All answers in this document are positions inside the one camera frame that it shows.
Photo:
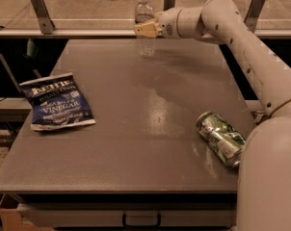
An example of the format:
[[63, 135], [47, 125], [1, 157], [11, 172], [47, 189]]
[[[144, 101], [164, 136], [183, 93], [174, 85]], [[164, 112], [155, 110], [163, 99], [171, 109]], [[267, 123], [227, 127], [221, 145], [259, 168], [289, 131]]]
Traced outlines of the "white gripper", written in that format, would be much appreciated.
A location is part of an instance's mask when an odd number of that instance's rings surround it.
[[171, 8], [156, 13], [155, 19], [158, 20], [159, 24], [154, 21], [136, 24], [134, 32], [137, 36], [146, 38], [157, 38], [162, 32], [162, 36], [166, 39], [180, 39], [178, 18], [181, 11], [182, 8]]

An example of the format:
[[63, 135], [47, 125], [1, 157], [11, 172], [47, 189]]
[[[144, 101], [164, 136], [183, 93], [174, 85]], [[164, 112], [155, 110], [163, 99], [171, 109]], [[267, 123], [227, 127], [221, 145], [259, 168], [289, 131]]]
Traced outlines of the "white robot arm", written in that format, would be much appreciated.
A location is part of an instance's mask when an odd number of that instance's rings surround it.
[[134, 32], [229, 48], [268, 117], [251, 131], [241, 157], [237, 231], [291, 231], [291, 67], [245, 24], [232, 0], [172, 8]]

